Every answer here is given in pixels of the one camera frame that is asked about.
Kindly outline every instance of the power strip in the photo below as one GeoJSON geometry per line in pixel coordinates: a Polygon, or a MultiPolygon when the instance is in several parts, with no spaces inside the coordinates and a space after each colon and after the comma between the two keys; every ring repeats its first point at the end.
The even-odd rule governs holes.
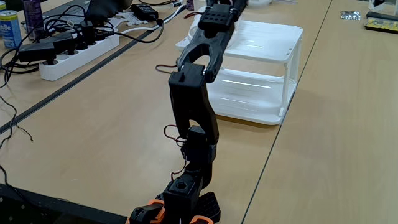
{"type": "Polygon", "coordinates": [[[112,35],[85,50],[75,50],[74,55],[57,55],[55,65],[39,64],[40,76],[44,80],[55,81],[70,72],[80,68],[88,62],[98,58],[119,45],[119,36],[112,35]]]}

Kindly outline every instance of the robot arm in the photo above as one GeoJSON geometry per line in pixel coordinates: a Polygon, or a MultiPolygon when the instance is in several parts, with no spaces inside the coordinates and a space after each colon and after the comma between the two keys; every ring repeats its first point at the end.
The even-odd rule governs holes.
{"type": "Polygon", "coordinates": [[[212,224],[220,220],[214,193],[200,196],[211,181],[218,142],[216,115],[208,99],[206,83],[216,78],[234,32],[234,22],[247,0],[236,0],[233,6],[229,0],[221,3],[225,4],[207,0],[208,7],[198,30],[177,59],[178,71],[169,79],[174,118],[180,137],[186,140],[182,152],[189,164],[156,200],[133,211],[130,224],[212,224]],[[210,56],[208,65],[194,64],[203,55],[210,56]],[[190,120],[200,126],[191,126],[190,120]]]}

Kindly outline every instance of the black power adapter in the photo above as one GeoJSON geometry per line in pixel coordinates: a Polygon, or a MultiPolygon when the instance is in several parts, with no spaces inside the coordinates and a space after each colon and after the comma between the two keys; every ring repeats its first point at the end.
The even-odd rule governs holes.
{"type": "Polygon", "coordinates": [[[35,62],[46,60],[47,65],[54,65],[57,55],[53,43],[35,43],[22,45],[18,53],[20,62],[35,62]]]}
{"type": "Polygon", "coordinates": [[[147,4],[133,4],[131,11],[140,20],[155,21],[159,18],[159,13],[147,4]]]}

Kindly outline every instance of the black device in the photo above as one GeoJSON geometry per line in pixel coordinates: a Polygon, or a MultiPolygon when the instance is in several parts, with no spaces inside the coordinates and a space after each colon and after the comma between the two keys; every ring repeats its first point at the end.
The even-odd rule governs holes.
{"type": "Polygon", "coordinates": [[[133,4],[131,11],[142,21],[155,21],[159,18],[159,13],[147,4],[133,4]]]}
{"type": "Polygon", "coordinates": [[[18,57],[21,62],[45,60],[46,65],[53,65],[57,55],[53,43],[36,43],[22,45],[19,48],[18,57]]]}
{"type": "Polygon", "coordinates": [[[69,32],[57,34],[53,37],[47,37],[39,40],[40,43],[53,43],[55,53],[60,54],[68,51],[68,54],[73,55],[75,51],[75,40],[69,32]]]}
{"type": "Polygon", "coordinates": [[[126,217],[78,205],[67,200],[17,189],[30,199],[29,206],[15,191],[0,184],[0,223],[124,224],[126,217]]]}
{"type": "Polygon", "coordinates": [[[206,83],[215,80],[234,32],[234,23],[246,4],[247,0],[235,0],[232,6],[207,0],[198,30],[177,59],[178,71],[172,72],[169,79],[175,123],[180,137],[185,140],[182,154],[189,164],[184,173],[170,181],[156,197],[157,203],[132,212],[130,224],[212,224],[220,220],[221,210],[215,194],[209,192],[200,196],[211,181],[219,135],[206,83]],[[210,56],[208,65],[194,64],[203,55],[210,56]],[[191,126],[190,120],[200,126],[191,126]]]}

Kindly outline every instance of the wooden table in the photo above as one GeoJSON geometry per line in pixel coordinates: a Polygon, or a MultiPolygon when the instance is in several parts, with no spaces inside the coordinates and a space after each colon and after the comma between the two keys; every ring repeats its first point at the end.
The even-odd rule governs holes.
{"type": "Polygon", "coordinates": [[[367,5],[333,0],[244,223],[398,222],[398,36],[367,5]]]}
{"type": "MultiPolygon", "coordinates": [[[[70,0],[50,0],[45,1],[42,3],[42,10],[48,11],[55,7],[58,7],[70,0]]],[[[176,9],[162,9],[159,11],[159,17],[166,18],[167,16],[171,15],[174,10],[176,9]]],[[[19,21],[24,20],[24,12],[18,12],[19,21]]],[[[120,30],[126,30],[131,27],[128,27],[126,23],[123,23],[119,26],[120,30]]],[[[21,26],[22,36],[25,36],[24,28],[21,26]]],[[[129,35],[133,37],[138,37],[143,34],[144,30],[138,30],[129,33],[129,35]]],[[[59,90],[61,87],[65,86],[66,84],[70,83],[72,80],[79,77],[85,71],[93,68],[95,65],[99,64],[102,60],[108,58],[110,55],[118,51],[119,49],[123,48],[126,44],[130,43],[131,40],[127,38],[120,39],[120,45],[110,50],[109,52],[105,53],[104,55],[98,57],[97,59],[87,63],[86,65],[76,69],[75,71],[71,72],[68,75],[56,80],[56,81],[47,81],[40,78],[39,72],[34,72],[27,75],[18,75],[13,74],[11,77],[8,86],[0,89],[0,95],[3,96],[9,103],[13,104],[18,113],[21,114],[22,112],[28,110],[32,106],[36,105],[38,102],[43,100],[44,98],[48,97],[55,91],[59,90]]],[[[6,51],[4,48],[4,44],[0,43],[0,55],[6,51]]],[[[14,115],[14,110],[9,106],[4,105],[3,102],[0,102],[0,109],[3,111],[2,115],[0,116],[0,126],[8,123],[12,116],[14,115]]]]}
{"type": "MultiPolygon", "coordinates": [[[[248,9],[243,18],[277,22],[282,18],[278,10],[287,14],[290,21],[284,18],[281,23],[305,29],[304,62],[330,3],[322,1],[321,7],[319,2],[275,3],[263,10],[248,9]],[[308,15],[309,9],[314,14],[308,15]]],[[[10,183],[121,215],[129,215],[163,191],[170,171],[180,169],[183,160],[179,148],[162,133],[174,118],[169,77],[156,72],[154,65],[173,64],[180,55],[174,45],[186,36],[192,22],[183,20],[183,15],[166,25],[159,41],[137,44],[23,120],[20,125],[31,132],[34,142],[16,130],[0,152],[10,183]]],[[[261,63],[233,58],[225,58],[224,65],[254,72],[264,69],[261,63]]],[[[278,126],[223,117],[218,125],[213,180],[203,192],[216,192],[222,223],[236,223],[249,204],[278,126]]]]}

